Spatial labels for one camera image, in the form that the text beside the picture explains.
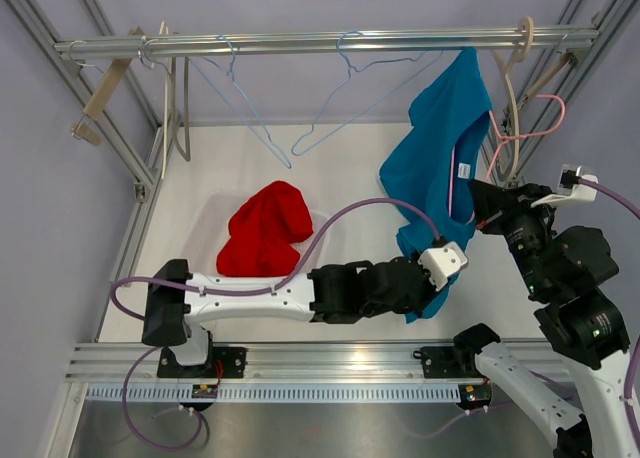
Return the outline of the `pink wire hanger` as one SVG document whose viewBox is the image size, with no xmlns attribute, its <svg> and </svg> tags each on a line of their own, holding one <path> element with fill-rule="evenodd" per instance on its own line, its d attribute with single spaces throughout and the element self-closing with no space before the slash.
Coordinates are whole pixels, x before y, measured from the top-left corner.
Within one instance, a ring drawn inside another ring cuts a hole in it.
<svg viewBox="0 0 640 458">
<path fill-rule="evenodd" d="M 492 103 L 486 91 L 463 91 L 456 93 L 445 109 L 444 124 L 447 126 L 446 144 L 450 158 L 445 177 L 447 182 L 446 217 L 458 228 L 472 227 L 475 212 L 471 203 L 468 184 L 476 173 L 476 161 L 486 134 L 495 133 L 498 139 L 487 174 L 496 166 L 498 155 L 507 144 L 520 144 L 532 137 L 540 137 L 554 132 L 564 120 L 565 104 L 557 95 L 543 95 L 543 99 L 553 100 L 560 104 L 561 116 L 556 122 L 542 132 L 522 133 L 517 127 L 512 131 L 500 131 L 495 119 Z"/>
</svg>

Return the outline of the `blue t shirt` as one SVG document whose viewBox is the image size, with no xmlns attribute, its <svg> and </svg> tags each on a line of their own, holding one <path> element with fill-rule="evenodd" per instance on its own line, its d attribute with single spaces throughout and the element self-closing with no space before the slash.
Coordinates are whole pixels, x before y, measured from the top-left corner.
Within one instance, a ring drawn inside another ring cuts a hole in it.
<svg viewBox="0 0 640 458">
<path fill-rule="evenodd" d="M 475 233 L 469 182 L 491 110 L 477 51 L 465 49 L 413 100 L 411 129 L 379 169 L 388 197 L 420 209 L 461 249 Z"/>
</svg>

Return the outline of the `red t shirt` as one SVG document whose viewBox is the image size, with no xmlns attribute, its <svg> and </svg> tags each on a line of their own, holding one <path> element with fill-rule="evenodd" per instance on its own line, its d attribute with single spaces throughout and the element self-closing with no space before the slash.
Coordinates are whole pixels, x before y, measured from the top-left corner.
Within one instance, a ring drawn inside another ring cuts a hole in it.
<svg viewBox="0 0 640 458">
<path fill-rule="evenodd" d="M 274 181 L 250 197 L 228 222 L 229 239 L 216 258 L 226 277 L 278 277 L 300 259 L 294 245 L 313 234 L 308 206 L 299 189 Z"/>
</svg>

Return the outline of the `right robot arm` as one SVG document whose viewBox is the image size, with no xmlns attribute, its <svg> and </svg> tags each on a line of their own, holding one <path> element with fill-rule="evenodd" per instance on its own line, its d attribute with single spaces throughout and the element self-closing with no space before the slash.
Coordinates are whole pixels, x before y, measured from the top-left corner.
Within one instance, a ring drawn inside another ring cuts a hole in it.
<svg viewBox="0 0 640 458">
<path fill-rule="evenodd" d="M 503 189 L 469 184 L 477 228 L 504 237 L 540 330 L 557 353 L 581 403 L 568 403 L 521 364 L 486 324 L 453 339 L 452 362 L 464 375 L 497 385 L 545 435 L 556 457 L 636 457 L 639 401 L 632 350 L 623 316 L 600 286 L 619 267 L 598 228 L 553 231 L 560 196 L 546 186 Z"/>
</svg>

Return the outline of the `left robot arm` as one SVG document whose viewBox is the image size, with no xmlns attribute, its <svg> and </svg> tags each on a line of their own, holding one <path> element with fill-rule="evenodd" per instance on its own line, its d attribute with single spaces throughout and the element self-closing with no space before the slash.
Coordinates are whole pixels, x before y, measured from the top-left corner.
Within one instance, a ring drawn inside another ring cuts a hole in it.
<svg viewBox="0 0 640 458">
<path fill-rule="evenodd" d="M 184 370 L 202 377 L 215 356 L 204 322 L 280 318 L 354 324 L 385 313 L 418 313 L 446 283 L 440 271 L 406 258 L 325 265 L 282 279 L 215 278 L 191 272 L 185 259 L 172 259 L 149 281 L 142 342 L 172 349 Z"/>
</svg>

